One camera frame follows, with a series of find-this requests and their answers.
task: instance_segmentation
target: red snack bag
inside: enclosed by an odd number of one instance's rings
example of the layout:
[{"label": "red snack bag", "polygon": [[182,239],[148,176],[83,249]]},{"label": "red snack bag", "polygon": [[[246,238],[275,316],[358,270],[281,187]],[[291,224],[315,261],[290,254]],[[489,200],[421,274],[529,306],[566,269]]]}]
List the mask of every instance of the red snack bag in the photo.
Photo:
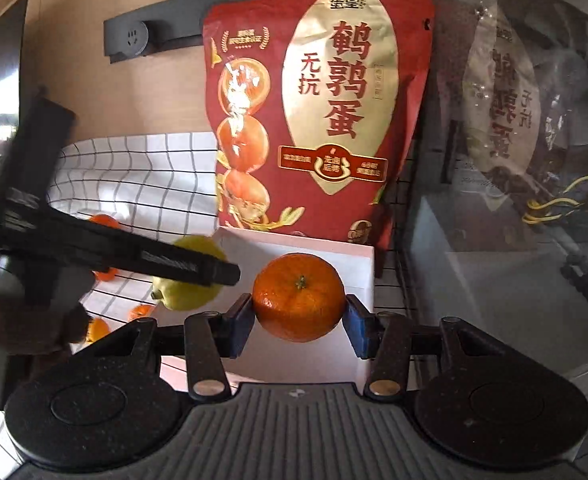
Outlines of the red snack bag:
[{"label": "red snack bag", "polygon": [[430,0],[252,0],[203,24],[221,225],[387,248]]}]

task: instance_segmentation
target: human hand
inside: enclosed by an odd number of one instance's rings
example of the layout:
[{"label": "human hand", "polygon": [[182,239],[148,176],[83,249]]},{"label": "human hand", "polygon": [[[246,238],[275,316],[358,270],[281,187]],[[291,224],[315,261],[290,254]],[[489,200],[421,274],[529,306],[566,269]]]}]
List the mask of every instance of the human hand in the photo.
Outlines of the human hand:
[{"label": "human hand", "polygon": [[21,355],[58,352],[68,348],[68,343],[84,340],[89,321],[80,304],[63,316],[0,300],[0,347]]}]

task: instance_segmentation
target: white box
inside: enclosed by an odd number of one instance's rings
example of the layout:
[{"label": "white box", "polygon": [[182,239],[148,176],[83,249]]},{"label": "white box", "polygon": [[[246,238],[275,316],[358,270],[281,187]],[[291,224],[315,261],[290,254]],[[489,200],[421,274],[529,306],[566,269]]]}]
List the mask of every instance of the white box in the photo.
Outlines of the white box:
[{"label": "white box", "polygon": [[[278,256],[308,253],[321,257],[338,271],[346,294],[355,294],[365,307],[374,306],[374,250],[369,246],[317,240],[274,233],[221,227],[213,235],[230,262],[241,268],[241,279],[224,287],[218,297],[188,312],[159,305],[154,317],[160,326],[182,324],[187,316],[206,310],[226,312],[238,297],[251,293],[259,271]],[[292,343],[263,330],[258,320],[235,360],[223,359],[225,370],[270,383],[354,382],[362,390],[369,372],[368,361],[356,357],[343,323],[324,337],[309,343]]]}]

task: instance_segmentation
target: wooden wall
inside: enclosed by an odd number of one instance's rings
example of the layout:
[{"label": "wooden wall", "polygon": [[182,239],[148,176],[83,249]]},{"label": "wooden wall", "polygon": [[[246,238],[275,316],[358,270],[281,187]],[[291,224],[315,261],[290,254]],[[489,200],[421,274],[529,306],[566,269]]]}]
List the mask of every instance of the wooden wall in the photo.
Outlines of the wooden wall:
[{"label": "wooden wall", "polygon": [[210,130],[202,47],[109,64],[103,21],[162,0],[30,0],[24,79],[78,115],[75,139]]}]

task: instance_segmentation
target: gray ribbed plate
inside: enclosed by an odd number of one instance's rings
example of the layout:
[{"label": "gray ribbed plate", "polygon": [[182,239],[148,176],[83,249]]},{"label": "gray ribbed plate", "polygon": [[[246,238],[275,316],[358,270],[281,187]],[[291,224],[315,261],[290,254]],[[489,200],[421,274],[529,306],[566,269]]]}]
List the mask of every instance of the gray ribbed plate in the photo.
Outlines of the gray ribbed plate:
[{"label": "gray ribbed plate", "polygon": [[176,437],[138,463],[63,475],[33,465],[11,480],[578,480],[569,464],[530,473],[474,469],[417,436],[396,406],[351,384],[243,384],[232,400],[199,406]]}]

